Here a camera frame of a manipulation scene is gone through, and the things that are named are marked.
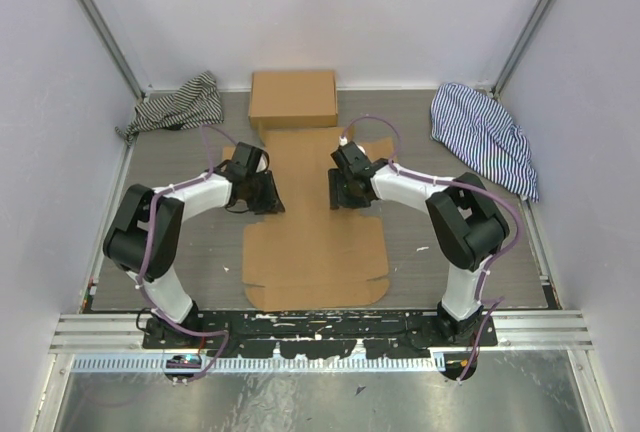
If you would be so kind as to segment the cardboard box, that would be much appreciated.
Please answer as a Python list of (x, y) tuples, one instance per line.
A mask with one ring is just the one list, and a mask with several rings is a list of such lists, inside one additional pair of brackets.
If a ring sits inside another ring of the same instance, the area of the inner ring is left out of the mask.
[(248, 118), (254, 129), (335, 127), (338, 122), (335, 72), (254, 72)]
[(343, 133), (339, 127), (261, 133), (285, 210), (243, 231), (242, 281), (259, 310), (363, 307), (389, 289), (382, 219), (330, 207), (330, 155)]

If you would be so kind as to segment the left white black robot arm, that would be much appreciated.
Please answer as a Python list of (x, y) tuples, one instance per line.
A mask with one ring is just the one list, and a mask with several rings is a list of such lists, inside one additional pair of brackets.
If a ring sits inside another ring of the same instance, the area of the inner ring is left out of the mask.
[(283, 213), (265, 150), (239, 142), (232, 156), (177, 184), (130, 186), (103, 241), (103, 254), (127, 273), (165, 336), (181, 349), (204, 332), (195, 300), (184, 290), (174, 262), (184, 222), (210, 210), (228, 210), (239, 201), (256, 215)]

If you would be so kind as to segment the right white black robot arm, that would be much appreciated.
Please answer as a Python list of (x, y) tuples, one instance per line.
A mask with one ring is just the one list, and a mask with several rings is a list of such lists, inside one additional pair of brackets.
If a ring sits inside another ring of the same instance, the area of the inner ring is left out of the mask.
[(482, 294), (489, 264), (510, 235), (496, 200), (472, 173), (442, 178), (407, 169), (390, 159), (372, 161), (353, 141), (343, 141), (331, 158), (335, 163), (328, 171), (332, 210), (362, 209), (374, 201), (387, 201), (428, 215), (449, 263), (436, 325), (447, 344), (466, 344), (474, 336), (484, 309)]

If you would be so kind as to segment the folded cardboard box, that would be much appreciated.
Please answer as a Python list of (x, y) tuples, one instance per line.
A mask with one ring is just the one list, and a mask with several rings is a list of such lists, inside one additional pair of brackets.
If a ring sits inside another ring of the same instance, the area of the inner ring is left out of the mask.
[(254, 72), (248, 118), (254, 129), (335, 127), (338, 122), (335, 72)]

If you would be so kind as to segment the grey striped cloth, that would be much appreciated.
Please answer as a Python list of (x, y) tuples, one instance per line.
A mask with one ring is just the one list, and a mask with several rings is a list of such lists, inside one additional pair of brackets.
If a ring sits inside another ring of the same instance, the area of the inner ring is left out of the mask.
[(222, 124), (224, 112), (217, 80), (205, 71), (185, 82), (177, 91), (143, 101), (134, 107), (134, 118), (115, 132), (130, 146), (143, 132), (182, 131), (201, 125)]

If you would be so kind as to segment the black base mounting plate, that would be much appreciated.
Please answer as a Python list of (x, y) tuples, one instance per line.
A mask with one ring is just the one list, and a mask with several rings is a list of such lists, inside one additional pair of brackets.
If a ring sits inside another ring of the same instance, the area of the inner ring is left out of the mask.
[(228, 339), (192, 337), (163, 325), (150, 316), (138, 320), (143, 333), (143, 348), (198, 349), (212, 357), (285, 359), (346, 358), (364, 348), (367, 359), (427, 358), (434, 347), (471, 347), (476, 339), (481, 346), (498, 344), (492, 321), (483, 330), (478, 325), (462, 336), (445, 338), (433, 311), (423, 310), (343, 310), (258, 313), (248, 310), (204, 311), (195, 323), (210, 334), (226, 331)]

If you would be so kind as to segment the blue white striped cloth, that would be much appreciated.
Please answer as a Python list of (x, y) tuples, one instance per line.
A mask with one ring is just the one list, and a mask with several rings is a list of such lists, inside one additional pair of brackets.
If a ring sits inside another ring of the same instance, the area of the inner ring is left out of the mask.
[(537, 202), (528, 139), (495, 99), (463, 84), (441, 85), (430, 106), (431, 138), (466, 166), (509, 192)]

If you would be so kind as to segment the aluminium front rail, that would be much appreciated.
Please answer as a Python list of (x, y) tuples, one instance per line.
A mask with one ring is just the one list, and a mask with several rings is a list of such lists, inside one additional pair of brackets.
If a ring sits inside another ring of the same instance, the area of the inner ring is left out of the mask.
[(363, 350), (369, 357), (425, 356), (473, 345), (514, 350), (589, 350), (592, 340), (581, 313), (565, 310), (497, 311), (472, 329), (447, 339), (432, 311), (329, 311), (258, 313), (209, 311), (202, 315), (204, 337), (164, 330), (149, 314), (64, 315), (51, 343), (55, 352), (126, 352), (223, 347), (226, 357), (270, 358), (281, 353), (346, 357)]

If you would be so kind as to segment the left aluminium corner post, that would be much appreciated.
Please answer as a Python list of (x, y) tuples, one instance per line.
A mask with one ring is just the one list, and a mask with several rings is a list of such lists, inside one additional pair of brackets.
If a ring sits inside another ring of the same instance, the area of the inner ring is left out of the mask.
[(76, 0), (84, 13), (85, 17), (91, 24), (98, 39), (106, 49), (110, 56), (116, 70), (123, 78), (125, 84), (129, 90), (133, 93), (137, 101), (142, 101), (145, 98), (145, 92), (141, 87), (139, 81), (136, 79), (134, 72), (129, 65), (125, 54), (121, 47), (118, 45), (116, 38), (112, 34), (107, 22), (104, 19), (103, 14), (99, 10), (94, 0)]

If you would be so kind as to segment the aluminium corner post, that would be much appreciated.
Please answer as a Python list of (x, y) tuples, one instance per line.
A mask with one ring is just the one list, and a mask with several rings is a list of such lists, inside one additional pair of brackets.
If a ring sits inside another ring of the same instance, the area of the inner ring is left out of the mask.
[(521, 33), (512, 47), (507, 60), (501, 69), (495, 84), (490, 89), (491, 95), (499, 99), (510, 82), (518, 66), (523, 60), (537, 32), (542, 27), (556, 0), (537, 0)]
[(125, 84), (129, 90), (133, 93), (137, 101), (142, 101), (145, 98), (145, 92), (141, 87), (139, 81), (136, 79), (134, 72), (129, 65), (125, 54), (121, 47), (118, 45), (116, 38), (112, 34), (107, 22), (104, 19), (103, 14), (99, 10), (94, 0), (76, 0), (84, 13), (85, 17), (91, 24), (98, 39), (106, 49), (110, 56), (116, 70), (123, 78)]

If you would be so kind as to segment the right aluminium corner post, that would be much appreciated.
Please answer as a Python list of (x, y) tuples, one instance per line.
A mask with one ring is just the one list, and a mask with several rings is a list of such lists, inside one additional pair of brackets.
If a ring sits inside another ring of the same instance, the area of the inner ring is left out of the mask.
[(542, 27), (556, 0), (537, 0), (521, 33), (512, 47), (507, 60), (501, 69), (495, 84), (490, 89), (491, 95), (499, 99), (510, 82), (518, 66), (523, 60), (537, 32)]

